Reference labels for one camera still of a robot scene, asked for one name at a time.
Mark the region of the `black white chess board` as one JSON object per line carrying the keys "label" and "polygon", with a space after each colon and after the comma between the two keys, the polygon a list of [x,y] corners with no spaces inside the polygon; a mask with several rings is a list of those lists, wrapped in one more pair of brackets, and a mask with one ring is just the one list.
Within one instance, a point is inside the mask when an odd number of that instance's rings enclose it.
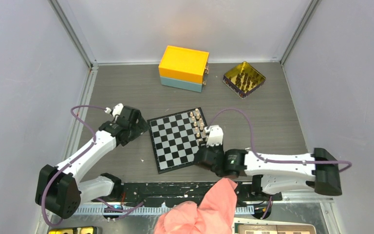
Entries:
{"label": "black white chess board", "polygon": [[206,119],[201,107],[147,120],[159,174],[194,164]]}

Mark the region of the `gold tin tray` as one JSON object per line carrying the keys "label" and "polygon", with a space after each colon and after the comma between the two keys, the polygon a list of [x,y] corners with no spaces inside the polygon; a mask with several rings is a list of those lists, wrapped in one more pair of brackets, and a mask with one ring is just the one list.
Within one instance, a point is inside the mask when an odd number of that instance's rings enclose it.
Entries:
{"label": "gold tin tray", "polygon": [[223,83],[241,99],[245,99],[266,81],[266,77],[247,61],[236,65],[223,76]]}

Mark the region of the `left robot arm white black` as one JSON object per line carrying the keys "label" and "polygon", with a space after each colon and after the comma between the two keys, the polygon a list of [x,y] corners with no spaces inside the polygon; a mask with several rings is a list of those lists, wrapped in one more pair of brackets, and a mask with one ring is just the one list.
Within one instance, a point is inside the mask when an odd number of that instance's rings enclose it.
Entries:
{"label": "left robot arm white black", "polygon": [[91,130],[90,140],[72,156],[56,166],[45,165],[39,172],[35,203],[41,211],[50,211],[62,219],[71,217],[79,205],[106,198],[117,201],[123,193],[121,179],[103,173],[95,179],[82,181],[84,175],[103,156],[118,146],[124,147],[149,130],[137,108],[123,105],[103,109],[112,117]]}

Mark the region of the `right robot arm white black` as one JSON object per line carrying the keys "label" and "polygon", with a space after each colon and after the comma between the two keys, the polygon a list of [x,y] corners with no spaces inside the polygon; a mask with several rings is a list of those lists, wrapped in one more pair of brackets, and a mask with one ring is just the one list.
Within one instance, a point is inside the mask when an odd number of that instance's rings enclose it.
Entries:
{"label": "right robot arm white black", "polygon": [[312,154],[255,155],[251,150],[201,146],[194,163],[218,177],[252,177],[251,194],[256,200],[295,190],[313,190],[319,195],[340,196],[342,187],[336,159],[325,149]]}

